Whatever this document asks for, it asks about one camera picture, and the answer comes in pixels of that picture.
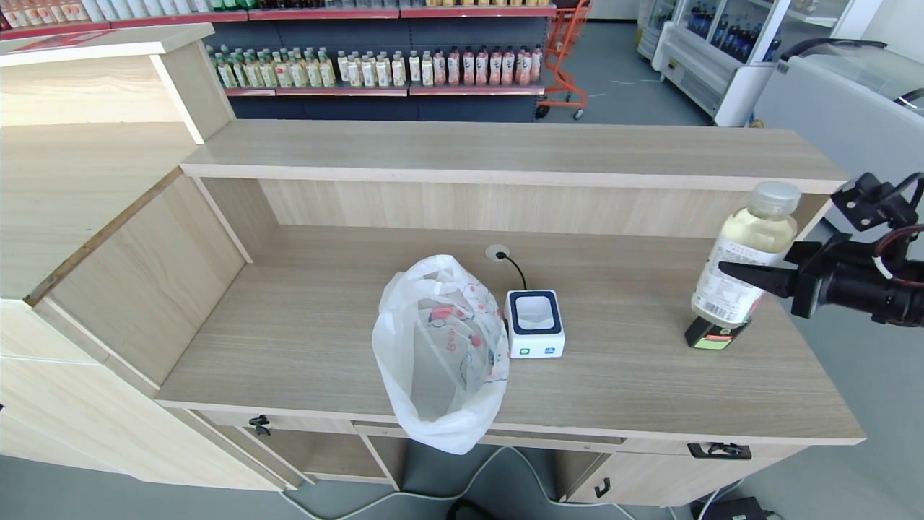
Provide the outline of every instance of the drawer handle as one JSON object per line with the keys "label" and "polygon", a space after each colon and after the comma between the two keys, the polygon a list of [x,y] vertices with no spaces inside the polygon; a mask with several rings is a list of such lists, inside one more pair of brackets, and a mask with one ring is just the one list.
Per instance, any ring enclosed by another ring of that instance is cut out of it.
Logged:
{"label": "drawer handle", "polygon": [[253,427],[253,429],[257,431],[258,437],[260,435],[273,435],[270,432],[270,429],[266,427],[267,425],[270,424],[270,419],[267,418],[266,415],[260,415],[260,416],[254,417],[250,419],[250,421],[248,421],[248,424],[250,424]]}
{"label": "drawer handle", "polygon": [[707,450],[702,449],[698,442],[690,442],[687,447],[694,459],[721,459],[724,461],[751,460],[750,447],[738,444],[723,444],[711,442]]}
{"label": "drawer handle", "polygon": [[610,478],[609,477],[605,477],[603,479],[603,489],[600,489],[600,486],[593,487],[593,492],[597,495],[598,499],[602,498],[602,496],[605,495],[606,492],[609,490],[610,490]]}

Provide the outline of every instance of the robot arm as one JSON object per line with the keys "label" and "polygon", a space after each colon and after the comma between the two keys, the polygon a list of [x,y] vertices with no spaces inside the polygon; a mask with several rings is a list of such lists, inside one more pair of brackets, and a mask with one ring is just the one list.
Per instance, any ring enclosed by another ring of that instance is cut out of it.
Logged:
{"label": "robot arm", "polygon": [[[917,183],[908,202],[902,192]],[[892,230],[871,243],[835,233],[827,242],[798,241],[786,255],[796,269],[720,262],[726,275],[781,298],[792,298],[792,314],[811,317],[834,304],[872,316],[878,323],[924,327],[924,262],[907,260],[908,245],[924,231],[916,207],[924,196],[924,173],[893,187],[864,173],[849,189],[831,196],[857,230],[887,224]]]}

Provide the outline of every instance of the barcode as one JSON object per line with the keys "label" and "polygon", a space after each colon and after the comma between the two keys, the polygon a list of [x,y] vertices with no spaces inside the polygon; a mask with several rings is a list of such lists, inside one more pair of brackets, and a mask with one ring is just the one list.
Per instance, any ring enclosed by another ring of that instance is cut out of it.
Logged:
{"label": "barcode", "polygon": [[725,310],[722,307],[716,305],[715,303],[705,302],[703,303],[702,308],[707,313],[713,316],[716,316],[718,318],[721,318],[723,320],[726,320],[726,321],[730,319],[732,315],[734,314],[732,311]]}

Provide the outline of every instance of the counter top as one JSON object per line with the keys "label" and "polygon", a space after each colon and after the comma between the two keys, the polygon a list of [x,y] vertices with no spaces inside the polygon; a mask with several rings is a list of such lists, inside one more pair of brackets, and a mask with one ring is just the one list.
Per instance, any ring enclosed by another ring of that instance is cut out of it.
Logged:
{"label": "counter top", "polygon": [[239,120],[188,157],[193,176],[828,194],[843,170],[791,130]]}
{"label": "counter top", "polygon": [[555,288],[565,354],[513,360],[495,428],[677,440],[864,438],[771,299],[723,352],[690,349],[689,298],[711,240],[283,226],[241,270],[162,385],[165,406],[393,422],[371,349],[385,284],[452,254],[495,296]]}
{"label": "counter top", "polygon": [[80,33],[101,36],[76,45],[19,51],[49,36],[0,42],[0,68],[98,57],[164,55],[188,43],[214,34],[211,23],[193,23],[135,29],[115,29]]}

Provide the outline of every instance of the gray floor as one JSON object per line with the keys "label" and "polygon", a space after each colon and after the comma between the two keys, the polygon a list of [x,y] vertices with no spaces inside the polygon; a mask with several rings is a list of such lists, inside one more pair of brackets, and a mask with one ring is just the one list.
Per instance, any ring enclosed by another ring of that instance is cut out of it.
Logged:
{"label": "gray floor", "polygon": [[[635,51],[634,23],[588,23],[564,70],[588,95],[583,124],[708,125],[709,116]],[[575,108],[553,107],[542,120],[574,123]]]}
{"label": "gray floor", "polygon": [[[680,92],[633,50],[632,25],[590,25],[569,69],[594,97],[581,123],[708,124]],[[619,80],[632,84],[614,83]],[[546,121],[573,122],[553,109]],[[924,518],[924,348],[919,330],[886,328],[843,309],[822,308],[812,320],[795,318],[869,440],[856,447],[813,448],[749,477],[731,496],[746,493],[788,520],[809,518],[920,520]],[[438,496],[462,491],[494,448],[456,457],[414,445],[405,489]],[[551,490],[548,452],[526,451]],[[390,492],[383,486],[322,482],[291,495],[322,517],[349,513]],[[574,509],[550,505],[523,461],[502,452],[467,495],[504,520],[624,518],[612,506]],[[447,501],[391,499],[358,520],[441,519]],[[638,520],[666,520],[657,508],[628,508]],[[687,511],[677,509],[689,520]],[[144,484],[130,477],[0,457],[0,518],[5,520],[298,520],[306,516],[274,493]]]}

